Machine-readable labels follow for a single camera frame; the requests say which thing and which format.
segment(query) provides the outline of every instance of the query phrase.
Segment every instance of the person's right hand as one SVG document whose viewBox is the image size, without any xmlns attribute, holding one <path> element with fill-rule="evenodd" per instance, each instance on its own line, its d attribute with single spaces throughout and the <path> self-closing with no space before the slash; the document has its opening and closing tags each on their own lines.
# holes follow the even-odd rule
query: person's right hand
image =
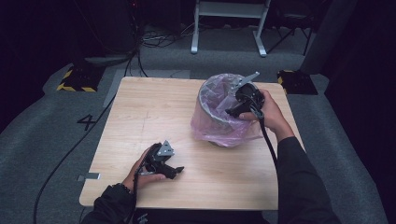
<svg viewBox="0 0 396 224">
<path fill-rule="evenodd" d="M 294 136 L 293 130 L 289 126 L 288 122 L 283 117 L 279 106 L 272 98 L 269 91 L 260 90 L 264 96 L 264 105 L 262 106 L 262 113 L 264 114 L 265 127 L 269 128 L 275 133 L 277 142 L 287 137 Z M 251 113 L 242 113 L 239 115 L 240 119 L 257 119 L 257 117 Z"/>
</svg>

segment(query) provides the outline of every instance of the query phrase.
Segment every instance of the wooden table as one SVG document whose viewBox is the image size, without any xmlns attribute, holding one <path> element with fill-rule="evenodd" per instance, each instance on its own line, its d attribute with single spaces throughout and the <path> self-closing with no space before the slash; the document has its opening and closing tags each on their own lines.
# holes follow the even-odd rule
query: wooden table
<svg viewBox="0 0 396 224">
<path fill-rule="evenodd" d="M 168 140 L 176 155 L 166 163 L 185 166 L 174 180 L 138 191 L 137 207 L 276 210 L 276 170 L 263 138 L 234 148 L 195 140 L 190 126 L 204 80 L 125 77 L 107 119 L 79 201 L 92 206 L 108 185 L 121 182 L 142 152 Z M 271 92 L 298 139 L 300 135 L 279 84 L 255 83 Z M 276 138 L 268 131 L 274 148 Z"/>
</svg>

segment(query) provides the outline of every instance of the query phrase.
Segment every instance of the plastic bag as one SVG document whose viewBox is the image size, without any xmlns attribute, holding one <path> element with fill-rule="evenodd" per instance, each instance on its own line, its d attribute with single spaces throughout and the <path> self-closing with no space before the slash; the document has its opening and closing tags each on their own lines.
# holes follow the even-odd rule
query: plastic bag
<svg viewBox="0 0 396 224">
<path fill-rule="evenodd" d="M 230 88 L 240 75 L 220 74 L 210 77 L 198 92 L 195 111 L 191 119 L 193 136 L 220 147 L 235 147 L 246 141 L 262 137 L 260 123 L 236 119 L 225 110 L 238 102 Z"/>
</svg>

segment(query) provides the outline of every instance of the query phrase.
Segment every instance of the chair leg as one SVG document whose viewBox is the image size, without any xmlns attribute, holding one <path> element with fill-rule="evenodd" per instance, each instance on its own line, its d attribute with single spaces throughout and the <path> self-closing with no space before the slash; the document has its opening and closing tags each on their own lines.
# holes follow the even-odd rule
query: chair leg
<svg viewBox="0 0 396 224">
<path fill-rule="evenodd" d="M 304 53 L 303 53 L 304 56 L 305 56 L 305 54 L 306 54 L 306 50 L 308 49 L 309 40 L 311 39 L 311 35 L 312 35 L 312 28 L 309 28 L 309 34 L 308 34 L 308 38 L 307 38 L 307 40 L 306 40 L 306 44 L 305 44 L 305 48 L 304 48 Z"/>
<path fill-rule="evenodd" d="M 286 37 L 288 37 L 289 35 L 291 35 L 292 32 L 293 32 L 293 30 L 290 30 L 286 35 L 284 35 L 279 41 L 277 41 L 276 44 L 274 44 L 273 47 L 271 47 L 271 48 L 267 51 L 267 53 L 270 53 L 274 48 L 276 48 L 280 43 L 282 43 L 282 41 L 283 41 L 284 39 L 286 39 Z"/>
</svg>

